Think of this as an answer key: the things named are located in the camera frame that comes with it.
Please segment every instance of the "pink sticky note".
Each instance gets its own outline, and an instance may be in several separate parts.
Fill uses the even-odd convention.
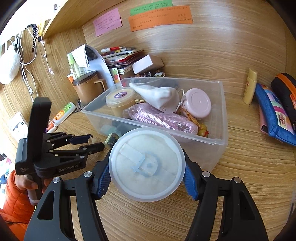
[[[96,36],[100,36],[122,26],[118,8],[105,13],[94,21]]]

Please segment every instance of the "pink lid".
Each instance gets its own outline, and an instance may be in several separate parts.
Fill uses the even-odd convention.
[[[203,90],[196,88],[186,92],[183,106],[197,119],[203,119],[211,112],[210,98]]]

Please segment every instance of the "silver screw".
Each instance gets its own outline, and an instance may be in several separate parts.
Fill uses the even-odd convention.
[[[84,173],[84,176],[85,177],[90,177],[92,175],[92,172],[91,171],[87,171]]]
[[[233,180],[234,180],[236,183],[241,183],[241,181],[242,181],[239,177],[235,177]]]
[[[52,181],[53,181],[54,183],[58,183],[60,180],[61,180],[60,177],[55,177]]]
[[[202,175],[204,177],[209,177],[211,174],[209,172],[207,172],[207,171],[204,171],[204,172],[202,172]]]

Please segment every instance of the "green sticky note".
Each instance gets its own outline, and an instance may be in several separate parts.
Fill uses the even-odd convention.
[[[173,6],[172,0],[153,2],[153,3],[141,5],[136,8],[131,9],[131,16],[136,15],[138,13],[150,11],[153,9],[158,9],[158,8],[162,8],[162,7],[172,7],[172,6]]]

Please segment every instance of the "plastic bin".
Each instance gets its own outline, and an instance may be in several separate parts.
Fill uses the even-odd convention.
[[[128,86],[130,82],[156,87],[173,87],[177,90],[184,89],[185,92],[191,88],[202,89],[212,103],[210,115],[200,121],[208,127],[208,138],[114,116],[111,108],[106,105],[106,96],[116,89]],[[96,131],[104,136],[108,136],[109,133],[117,133],[120,136],[139,127],[165,130],[176,138],[192,161],[197,162],[203,170],[207,171],[214,169],[228,144],[226,103],[221,81],[156,77],[127,78],[94,99],[83,108],[82,112],[89,118]]]

